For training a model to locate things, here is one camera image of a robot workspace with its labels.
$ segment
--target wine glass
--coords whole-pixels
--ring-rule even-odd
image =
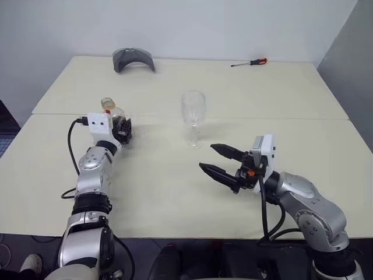
[[[202,92],[191,90],[181,96],[181,115],[188,128],[188,145],[192,149],[202,146],[199,127],[205,123],[206,98]]]

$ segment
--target gray wall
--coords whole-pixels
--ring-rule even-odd
[[[372,0],[357,2],[318,71],[373,151]]]
[[[74,55],[318,65],[356,0],[0,0],[0,99],[22,125]]]

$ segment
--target screwdriver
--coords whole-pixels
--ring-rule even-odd
[[[267,61],[268,61],[268,58],[262,57],[262,58],[258,58],[257,60],[250,60],[249,62],[246,62],[246,63],[234,64],[234,65],[231,65],[231,67],[241,66],[241,65],[263,65],[263,64],[266,64]]]

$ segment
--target white table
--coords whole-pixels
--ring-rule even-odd
[[[133,116],[180,116],[180,96],[192,89],[206,95],[210,118],[306,118],[348,116],[311,63],[155,59],[129,65],[121,74],[110,57],[74,57],[35,107],[33,114],[87,114],[112,97]]]
[[[73,201],[60,195],[76,183],[66,144],[75,118],[31,116],[0,159],[0,232],[64,231]],[[234,173],[239,163],[221,157],[209,144],[247,150],[255,136],[268,132],[276,136],[277,171],[308,178],[341,207],[350,237],[373,236],[372,154],[350,121],[208,118],[204,146],[197,150],[186,146],[180,118],[134,117],[132,122],[133,139],[112,176],[110,225],[119,237],[261,237],[259,195],[249,190],[233,194],[198,163]],[[87,127],[77,126],[72,136],[78,159],[93,141]],[[280,211],[268,208],[273,225]],[[284,227],[293,226],[288,217]]]

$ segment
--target person's shoe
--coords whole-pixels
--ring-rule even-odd
[[[37,254],[28,255],[27,258],[24,260],[23,265],[21,266],[21,270],[33,270],[36,275],[41,274],[41,267],[43,263],[41,261],[41,257]]]

